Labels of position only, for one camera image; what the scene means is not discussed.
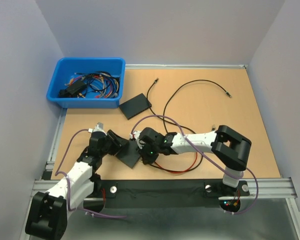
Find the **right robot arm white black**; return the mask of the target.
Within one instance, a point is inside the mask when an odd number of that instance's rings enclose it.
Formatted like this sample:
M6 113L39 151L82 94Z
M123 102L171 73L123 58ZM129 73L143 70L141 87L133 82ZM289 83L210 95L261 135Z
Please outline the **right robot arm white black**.
M145 165L153 164L159 155L197 152L205 158L205 153L214 154L225 165L220 182L221 192L225 195L232 195L238 190L252 146L251 140L226 125L208 133L169 132L166 135L146 127L142 131L134 131L130 138L136 141Z

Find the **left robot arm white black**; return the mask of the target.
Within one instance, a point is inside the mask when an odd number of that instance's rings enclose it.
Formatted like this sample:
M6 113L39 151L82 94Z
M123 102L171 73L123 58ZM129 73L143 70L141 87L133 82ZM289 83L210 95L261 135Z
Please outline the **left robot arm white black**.
M25 224L25 233L44 240L60 240L64 235L68 219L76 210L84 211L95 218L118 219L83 207L87 196L96 197L102 189L101 177L96 173L106 155L115 156L128 140L111 130L89 129L89 144L83 150L69 172L56 170L62 179L46 192L37 192L31 201Z

